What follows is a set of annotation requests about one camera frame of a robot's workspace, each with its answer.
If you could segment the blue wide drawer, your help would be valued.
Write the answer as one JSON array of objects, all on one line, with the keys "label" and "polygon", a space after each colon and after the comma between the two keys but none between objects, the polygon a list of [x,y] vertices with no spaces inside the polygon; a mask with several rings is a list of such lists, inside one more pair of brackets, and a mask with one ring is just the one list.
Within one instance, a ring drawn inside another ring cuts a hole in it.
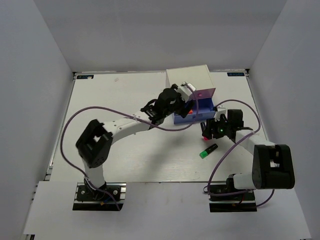
[{"label": "blue wide drawer", "polygon": [[179,125],[179,124],[190,124],[194,120],[195,121],[205,121],[206,119],[211,119],[215,115],[214,111],[214,103],[212,98],[205,98],[205,99],[199,99],[198,100],[198,115],[196,117],[197,113],[197,106],[196,101],[192,101],[194,103],[194,106],[192,107],[193,113],[188,114],[185,118],[182,118],[180,115],[177,115],[176,113],[173,114],[173,124]]}]

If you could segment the pink small drawer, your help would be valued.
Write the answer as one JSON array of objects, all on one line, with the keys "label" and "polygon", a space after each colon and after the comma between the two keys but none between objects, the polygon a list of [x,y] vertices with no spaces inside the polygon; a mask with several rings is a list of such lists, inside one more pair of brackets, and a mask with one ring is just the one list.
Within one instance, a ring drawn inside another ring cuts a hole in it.
[{"label": "pink small drawer", "polygon": [[208,88],[208,89],[197,89],[194,94],[198,100],[200,99],[208,99],[212,98],[215,93],[216,88]]}]

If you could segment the green cap highlighter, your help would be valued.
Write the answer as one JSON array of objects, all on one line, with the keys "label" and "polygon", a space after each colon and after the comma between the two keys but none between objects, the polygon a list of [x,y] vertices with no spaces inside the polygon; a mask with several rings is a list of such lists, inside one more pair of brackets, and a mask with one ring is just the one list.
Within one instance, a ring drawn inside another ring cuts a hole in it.
[{"label": "green cap highlighter", "polygon": [[215,151],[218,148],[218,145],[216,143],[212,144],[211,146],[207,147],[205,150],[203,150],[199,156],[204,159],[206,158],[209,154],[211,154],[213,151]]}]

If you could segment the white drawer organizer box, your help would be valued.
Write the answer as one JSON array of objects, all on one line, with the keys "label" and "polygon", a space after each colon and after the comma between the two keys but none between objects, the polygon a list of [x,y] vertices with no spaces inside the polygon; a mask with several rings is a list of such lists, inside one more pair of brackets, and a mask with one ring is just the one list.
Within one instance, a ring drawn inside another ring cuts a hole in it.
[{"label": "white drawer organizer box", "polygon": [[191,83],[196,90],[215,88],[206,64],[166,70],[165,86],[167,88],[173,84],[180,85],[183,82]]}]

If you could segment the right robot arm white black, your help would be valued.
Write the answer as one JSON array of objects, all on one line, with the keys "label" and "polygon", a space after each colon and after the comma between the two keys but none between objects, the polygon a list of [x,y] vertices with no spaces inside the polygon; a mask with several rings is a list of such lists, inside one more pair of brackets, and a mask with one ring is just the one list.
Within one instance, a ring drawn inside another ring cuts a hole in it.
[{"label": "right robot arm white black", "polygon": [[218,108],[214,117],[200,126],[206,139],[227,137],[233,142],[232,149],[241,146],[253,157],[250,172],[231,174],[221,190],[214,190],[208,183],[208,195],[236,200],[253,190],[294,188],[296,180],[290,147],[267,141],[246,127],[242,110]]}]

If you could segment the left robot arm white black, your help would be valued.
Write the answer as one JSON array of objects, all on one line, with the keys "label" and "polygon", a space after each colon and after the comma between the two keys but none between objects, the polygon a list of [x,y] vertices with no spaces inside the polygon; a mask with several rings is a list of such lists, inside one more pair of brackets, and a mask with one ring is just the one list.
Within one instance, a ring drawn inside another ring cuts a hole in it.
[{"label": "left robot arm white black", "polygon": [[173,113],[185,118],[194,105],[191,98],[195,96],[195,91],[190,83],[173,84],[132,115],[124,114],[122,118],[109,122],[91,120],[75,144],[83,160],[85,183],[89,185],[90,196],[96,200],[105,196],[103,163],[112,144],[138,132],[158,128]]}]

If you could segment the right corner label sticker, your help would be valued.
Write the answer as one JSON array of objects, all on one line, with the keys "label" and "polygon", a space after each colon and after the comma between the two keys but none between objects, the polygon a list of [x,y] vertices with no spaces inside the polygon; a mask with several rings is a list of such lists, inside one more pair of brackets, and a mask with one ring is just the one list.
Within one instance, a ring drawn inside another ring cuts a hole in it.
[{"label": "right corner label sticker", "polygon": [[243,72],[227,72],[228,77],[244,77],[245,74]]}]

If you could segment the corner label sticker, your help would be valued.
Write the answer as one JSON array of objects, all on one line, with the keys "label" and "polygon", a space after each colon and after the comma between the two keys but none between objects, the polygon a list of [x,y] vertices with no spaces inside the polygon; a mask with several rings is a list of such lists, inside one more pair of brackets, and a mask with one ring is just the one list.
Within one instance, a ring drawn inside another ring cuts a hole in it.
[{"label": "corner label sticker", "polygon": [[245,74],[243,72],[227,72],[228,77],[244,77]]},{"label": "corner label sticker", "polygon": [[93,79],[93,78],[94,78],[93,74],[76,76],[76,79],[80,79],[80,80],[87,80],[87,79]]}]

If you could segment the left corner label sticker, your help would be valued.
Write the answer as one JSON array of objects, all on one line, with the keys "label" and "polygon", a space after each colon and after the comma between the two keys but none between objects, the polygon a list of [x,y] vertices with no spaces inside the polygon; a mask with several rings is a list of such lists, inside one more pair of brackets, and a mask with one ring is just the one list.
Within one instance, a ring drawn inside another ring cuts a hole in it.
[{"label": "left corner label sticker", "polygon": [[76,76],[76,79],[80,79],[80,80],[87,80],[87,79],[93,79],[93,78],[94,78],[93,74]]}]

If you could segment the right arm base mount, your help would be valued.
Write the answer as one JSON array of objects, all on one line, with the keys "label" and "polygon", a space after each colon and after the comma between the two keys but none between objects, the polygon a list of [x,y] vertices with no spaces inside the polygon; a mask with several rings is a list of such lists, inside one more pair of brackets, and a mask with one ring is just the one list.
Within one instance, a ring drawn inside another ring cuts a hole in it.
[{"label": "right arm base mount", "polygon": [[256,198],[252,191],[230,196],[210,196],[209,211],[211,213],[256,212]]}]

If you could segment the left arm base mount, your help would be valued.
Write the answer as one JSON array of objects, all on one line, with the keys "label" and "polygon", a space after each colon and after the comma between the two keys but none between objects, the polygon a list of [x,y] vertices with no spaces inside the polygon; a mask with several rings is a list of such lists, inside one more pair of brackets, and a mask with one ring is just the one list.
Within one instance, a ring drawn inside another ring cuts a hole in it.
[{"label": "left arm base mount", "polygon": [[125,203],[126,183],[107,183],[105,191],[114,197],[113,199],[106,193],[91,190],[89,186],[81,182],[77,184],[73,201],[73,211],[99,211],[118,212]]}]

